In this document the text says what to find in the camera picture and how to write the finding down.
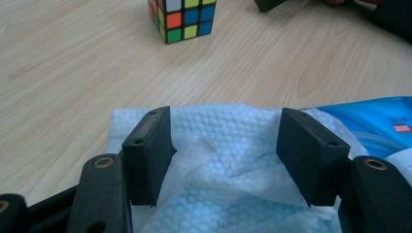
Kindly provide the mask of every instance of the cube face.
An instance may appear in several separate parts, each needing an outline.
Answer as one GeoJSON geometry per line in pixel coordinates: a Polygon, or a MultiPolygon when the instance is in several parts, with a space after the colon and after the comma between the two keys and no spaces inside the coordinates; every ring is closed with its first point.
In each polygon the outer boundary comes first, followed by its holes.
{"type": "Polygon", "coordinates": [[[148,0],[149,13],[166,44],[212,33],[216,0],[148,0]]]}

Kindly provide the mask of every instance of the wooden table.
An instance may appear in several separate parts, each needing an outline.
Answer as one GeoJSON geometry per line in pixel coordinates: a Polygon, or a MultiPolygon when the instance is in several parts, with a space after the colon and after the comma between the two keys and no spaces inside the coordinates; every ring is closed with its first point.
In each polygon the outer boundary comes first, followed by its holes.
{"type": "Polygon", "coordinates": [[[0,193],[32,205],[75,185],[113,109],[411,95],[412,46],[372,9],[218,0],[211,35],[166,46],[147,0],[2,0],[0,193]]]}

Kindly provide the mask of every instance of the crumpled tissue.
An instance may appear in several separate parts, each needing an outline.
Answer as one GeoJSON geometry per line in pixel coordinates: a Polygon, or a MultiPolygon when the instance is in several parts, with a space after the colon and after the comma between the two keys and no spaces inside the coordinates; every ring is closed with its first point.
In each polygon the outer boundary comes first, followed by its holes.
{"type": "MultiPolygon", "coordinates": [[[[115,110],[107,152],[149,109],[115,110]]],[[[171,109],[177,150],[157,207],[132,207],[135,232],[341,232],[336,207],[307,207],[276,154],[282,109],[200,105],[171,109]]],[[[305,112],[351,145],[365,148],[335,117],[305,112]]]]}

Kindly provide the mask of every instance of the blue plastic package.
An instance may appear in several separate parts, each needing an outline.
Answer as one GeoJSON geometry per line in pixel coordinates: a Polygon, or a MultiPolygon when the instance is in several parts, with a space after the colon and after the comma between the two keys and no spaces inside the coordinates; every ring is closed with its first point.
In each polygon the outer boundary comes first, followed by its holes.
{"type": "Polygon", "coordinates": [[[318,108],[337,117],[375,157],[412,148],[412,97],[388,97],[318,108]]]}

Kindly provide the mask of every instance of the colorful puzzle cube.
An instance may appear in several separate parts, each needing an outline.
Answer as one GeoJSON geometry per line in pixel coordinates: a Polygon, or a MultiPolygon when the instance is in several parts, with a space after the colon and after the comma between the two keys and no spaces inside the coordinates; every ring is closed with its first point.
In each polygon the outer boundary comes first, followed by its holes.
{"type": "Polygon", "coordinates": [[[149,0],[149,13],[166,44],[212,32],[216,0],[149,0]]]}

